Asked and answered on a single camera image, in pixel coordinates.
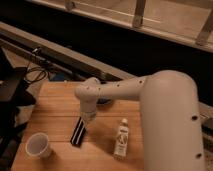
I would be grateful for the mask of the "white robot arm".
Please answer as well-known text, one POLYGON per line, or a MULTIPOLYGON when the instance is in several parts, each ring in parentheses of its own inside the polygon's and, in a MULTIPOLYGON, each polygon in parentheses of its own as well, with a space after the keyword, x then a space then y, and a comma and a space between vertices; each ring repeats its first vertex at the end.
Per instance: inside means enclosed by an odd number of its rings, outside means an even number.
POLYGON ((96 116, 100 98, 139 103, 144 171, 205 171, 197 86, 187 74, 163 70, 106 84, 92 77, 75 96, 85 123, 96 116))

